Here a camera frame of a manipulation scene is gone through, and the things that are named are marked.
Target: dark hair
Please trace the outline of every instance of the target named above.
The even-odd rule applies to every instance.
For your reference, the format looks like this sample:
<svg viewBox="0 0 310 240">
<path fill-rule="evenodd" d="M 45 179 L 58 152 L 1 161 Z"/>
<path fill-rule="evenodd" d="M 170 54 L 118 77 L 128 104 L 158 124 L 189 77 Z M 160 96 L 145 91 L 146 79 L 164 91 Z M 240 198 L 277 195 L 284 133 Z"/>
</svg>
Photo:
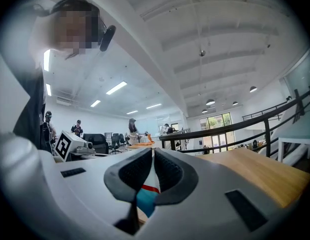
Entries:
<svg viewBox="0 0 310 240">
<path fill-rule="evenodd" d="M 107 30 L 106 25 L 100 17 L 100 9 L 93 5 L 92 3 L 86 0 L 61 0 L 57 2 L 52 9 L 45 10 L 39 4 L 37 4 L 37 8 L 35 10 L 37 15 L 40 17 L 45 17 L 56 12 L 69 12 L 69 11 L 80 11 L 80 12 L 88 12 L 89 19 L 91 20 L 91 40 L 86 41 L 86 48 L 91 48 L 92 42 L 97 42 L 100 45 L 103 36 Z M 75 57 L 79 54 L 79 51 L 76 50 L 69 56 L 65 58 L 65 60 Z"/>
<path fill-rule="evenodd" d="M 137 129 L 135 127 L 135 123 L 133 126 L 131 125 L 131 123 L 128 123 L 128 129 L 130 130 L 131 133 L 137 132 Z"/>
</svg>

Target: orange object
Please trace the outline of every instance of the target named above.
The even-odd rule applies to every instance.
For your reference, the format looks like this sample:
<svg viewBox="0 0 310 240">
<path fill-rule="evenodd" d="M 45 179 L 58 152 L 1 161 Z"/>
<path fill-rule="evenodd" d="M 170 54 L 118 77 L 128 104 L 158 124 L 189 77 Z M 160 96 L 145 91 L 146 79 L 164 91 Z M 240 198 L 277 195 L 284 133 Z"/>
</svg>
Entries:
<svg viewBox="0 0 310 240">
<path fill-rule="evenodd" d="M 155 141 L 152 141 L 152 138 L 151 138 L 150 134 L 148 134 L 147 137 L 148 137 L 149 142 L 137 143 L 137 144 L 134 144 L 134 145 L 136 145 L 136 146 L 148 146 L 148 145 L 152 145 L 152 144 L 155 143 Z"/>
</svg>

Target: white table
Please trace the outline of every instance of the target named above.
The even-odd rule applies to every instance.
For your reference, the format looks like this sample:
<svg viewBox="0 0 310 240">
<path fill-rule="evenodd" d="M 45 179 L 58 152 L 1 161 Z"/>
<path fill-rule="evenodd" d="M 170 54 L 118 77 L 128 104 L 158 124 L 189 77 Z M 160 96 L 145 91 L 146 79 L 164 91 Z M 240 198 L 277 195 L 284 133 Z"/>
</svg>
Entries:
<svg viewBox="0 0 310 240">
<path fill-rule="evenodd" d="M 307 158 L 310 158 L 310 111 L 278 135 L 278 161 L 281 163 L 285 142 L 309 145 Z"/>
</svg>

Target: air conditioner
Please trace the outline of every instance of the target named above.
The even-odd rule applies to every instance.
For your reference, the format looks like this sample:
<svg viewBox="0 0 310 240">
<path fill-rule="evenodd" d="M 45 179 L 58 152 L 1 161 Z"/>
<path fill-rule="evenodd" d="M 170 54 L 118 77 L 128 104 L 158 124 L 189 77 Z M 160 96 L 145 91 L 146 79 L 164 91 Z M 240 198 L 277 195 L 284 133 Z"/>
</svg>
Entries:
<svg viewBox="0 0 310 240">
<path fill-rule="evenodd" d="M 72 101 L 67 98 L 57 97 L 56 103 L 64 105 L 64 106 L 70 106 L 72 105 Z"/>
</svg>

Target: black shirt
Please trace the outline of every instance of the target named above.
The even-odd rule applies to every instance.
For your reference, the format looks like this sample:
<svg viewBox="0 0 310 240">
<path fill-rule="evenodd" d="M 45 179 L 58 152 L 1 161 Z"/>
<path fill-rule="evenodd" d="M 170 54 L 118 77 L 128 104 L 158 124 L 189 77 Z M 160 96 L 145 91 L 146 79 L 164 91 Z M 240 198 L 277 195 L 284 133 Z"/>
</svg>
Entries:
<svg viewBox="0 0 310 240">
<path fill-rule="evenodd" d="M 70 129 L 70 131 L 71 131 L 72 133 L 75 133 L 75 135 L 78 136 L 78 137 L 81 137 L 81 134 L 83 133 L 82 128 L 81 128 L 81 127 L 78 127 L 78 128 L 77 128 L 76 125 L 74 125 L 74 126 Z"/>
<path fill-rule="evenodd" d="M 0 53 L 30 97 L 13 132 L 30 140 L 37 149 L 44 150 L 46 143 L 41 128 L 43 119 L 40 119 L 40 114 L 44 118 L 45 111 L 43 70 L 41 67 L 36 68 L 28 43 L 36 17 L 33 6 L 24 6 L 10 13 L 0 26 Z"/>
</svg>

